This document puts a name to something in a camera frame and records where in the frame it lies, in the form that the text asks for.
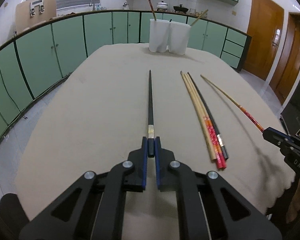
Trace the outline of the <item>right hand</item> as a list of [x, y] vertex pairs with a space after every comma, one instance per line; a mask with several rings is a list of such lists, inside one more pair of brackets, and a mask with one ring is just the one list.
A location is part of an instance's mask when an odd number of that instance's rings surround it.
[[300, 179], [298, 182], [298, 187], [296, 189], [296, 192], [292, 198], [292, 201], [290, 202], [288, 211], [286, 213], [286, 223], [293, 222], [298, 216], [299, 211], [300, 211]]

